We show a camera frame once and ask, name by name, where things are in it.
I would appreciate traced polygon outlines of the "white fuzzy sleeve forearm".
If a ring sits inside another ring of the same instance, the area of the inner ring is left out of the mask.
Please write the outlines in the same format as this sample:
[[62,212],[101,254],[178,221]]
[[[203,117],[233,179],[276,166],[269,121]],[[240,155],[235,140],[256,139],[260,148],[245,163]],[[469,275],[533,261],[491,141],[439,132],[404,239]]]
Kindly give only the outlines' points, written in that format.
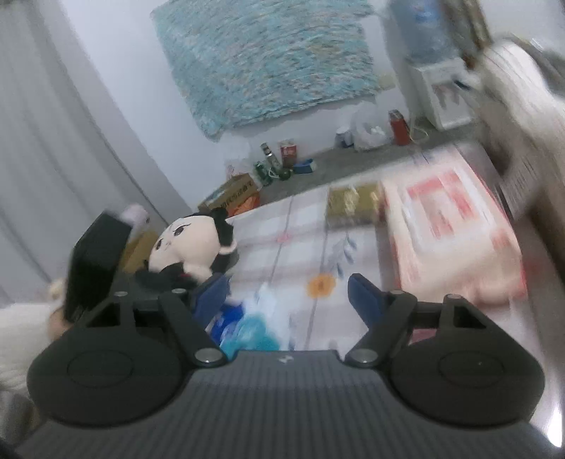
[[50,303],[14,303],[1,309],[1,389],[29,398],[27,374],[34,359],[50,344]]

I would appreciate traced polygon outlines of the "person's left hand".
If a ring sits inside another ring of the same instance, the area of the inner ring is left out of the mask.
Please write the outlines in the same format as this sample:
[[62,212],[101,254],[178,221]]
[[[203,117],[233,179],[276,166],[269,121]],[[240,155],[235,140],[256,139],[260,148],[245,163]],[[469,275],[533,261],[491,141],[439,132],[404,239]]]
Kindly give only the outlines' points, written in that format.
[[48,296],[55,307],[48,319],[47,331],[51,341],[60,339],[71,327],[72,323],[65,318],[66,280],[59,278],[48,288]]

